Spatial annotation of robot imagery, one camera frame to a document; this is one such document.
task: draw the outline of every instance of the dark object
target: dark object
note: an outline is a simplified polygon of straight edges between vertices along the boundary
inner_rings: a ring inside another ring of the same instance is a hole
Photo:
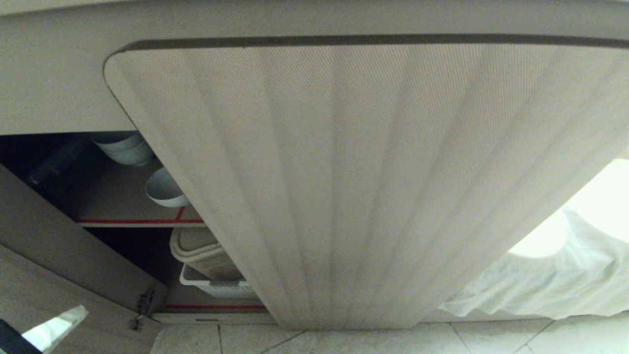
[[[0,353],[6,354],[42,354],[29,341],[11,327],[6,321],[0,319]]]

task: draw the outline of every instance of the floor tile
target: floor tile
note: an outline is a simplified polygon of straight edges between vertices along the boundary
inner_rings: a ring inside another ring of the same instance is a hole
[[[514,354],[535,354],[528,345],[523,346],[520,350],[516,351]]]
[[[391,331],[307,331],[268,354],[468,354],[447,323]]]
[[[556,321],[528,346],[535,354],[628,354],[629,312]]]
[[[222,324],[223,354],[259,354],[303,331],[285,331],[276,324]]]
[[[220,354],[217,325],[166,324],[150,354]]]
[[[551,319],[452,323],[472,354],[513,354]]]

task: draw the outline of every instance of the white bowl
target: white bowl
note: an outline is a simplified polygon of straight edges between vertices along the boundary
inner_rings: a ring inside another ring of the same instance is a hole
[[[132,166],[142,166],[147,164],[153,158],[153,150],[148,146],[147,142],[123,152],[105,152],[109,158],[119,164]]]
[[[145,142],[137,131],[92,133],[92,141],[104,152],[112,153],[129,151]]]
[[[164,207],[178,208],[190,205],[190,201],[165,167],[151,174],[145,190],[151,200]]]

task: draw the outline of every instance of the beige container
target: beige container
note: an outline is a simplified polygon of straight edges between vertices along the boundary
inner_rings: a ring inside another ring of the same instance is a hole
[[[170,252],[214,281],[242,279],[242,274],[231,258],[205,227],[176,227],[170,235]]]

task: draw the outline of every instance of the white sheet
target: white sheet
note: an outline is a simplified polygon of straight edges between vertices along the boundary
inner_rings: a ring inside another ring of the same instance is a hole
[[[539,259],[507,253],[440,308],[554,319],[628,310],[629,161],[610,164],[557,213],[568,223],[560,251]]]

